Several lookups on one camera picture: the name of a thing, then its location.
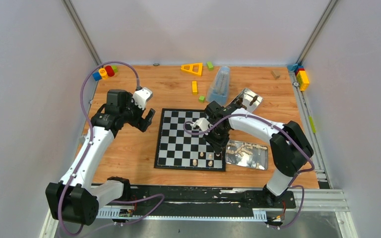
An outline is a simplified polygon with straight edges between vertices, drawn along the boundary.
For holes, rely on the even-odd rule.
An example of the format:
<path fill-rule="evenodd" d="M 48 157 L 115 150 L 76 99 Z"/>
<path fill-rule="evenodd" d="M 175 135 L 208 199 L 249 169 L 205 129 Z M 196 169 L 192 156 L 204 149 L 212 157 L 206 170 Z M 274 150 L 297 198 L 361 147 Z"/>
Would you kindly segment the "folding chess board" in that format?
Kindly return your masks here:
<path fill-rule="evenodd" d="M 191 135 L 184 131 L 186 121 L 196 121 L 205 117 L 203 110 L 163 108 L 160 119 L 158 142 L 154 167 L 158 169 L 178 169 L 195 171 L 226 171 L 226 155 L 217 155 L 202 135 Z M 198 165 L 193 166 L 193 159 Z"/>

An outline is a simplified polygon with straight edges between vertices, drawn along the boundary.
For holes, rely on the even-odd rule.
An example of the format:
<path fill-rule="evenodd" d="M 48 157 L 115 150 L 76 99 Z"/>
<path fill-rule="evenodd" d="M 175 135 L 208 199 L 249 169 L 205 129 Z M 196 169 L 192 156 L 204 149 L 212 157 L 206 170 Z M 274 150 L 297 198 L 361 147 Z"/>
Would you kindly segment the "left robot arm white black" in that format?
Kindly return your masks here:
<path fill-rule="evenodd" d="M 99 209 L 113 200 L 128 204 L 132 191 L 128 179 L 110 177 L 92 188 L 92 181 L 103 155 L 125 124 L 145 132 L 152 123 L 155 110 L 143 117 L 153 93 L 144 87 L 130 93 L 112 89 L 107 100 L 91 118 L 85 141 L 68 171 L 57 183 L 49 183 L 45 194 L 51 215 L 56 220 L 91 225 Z"/>

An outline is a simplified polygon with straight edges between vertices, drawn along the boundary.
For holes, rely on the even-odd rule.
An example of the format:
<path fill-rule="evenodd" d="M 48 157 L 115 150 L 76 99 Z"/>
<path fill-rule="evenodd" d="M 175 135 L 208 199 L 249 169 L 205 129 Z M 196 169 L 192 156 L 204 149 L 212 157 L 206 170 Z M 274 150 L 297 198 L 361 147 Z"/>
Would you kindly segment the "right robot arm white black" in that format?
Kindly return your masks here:
<path fill-rule="evenodd" d="M 270 207 L 283 201 L 283 193 L 303 172 L 302 167 L 312 164 L 313 148 L 300 125 L 292 120 L 288 123 L 267 120 L 249 112 L 241 103 L 223 107 L 212 102 L 204 113 L 206 116 L 198 119 L 195 126 L 216 153 L 225 150 L 230 130 L 245 132 L 269 144 L 275 171 L 264 187 L 263 199 Z"/>

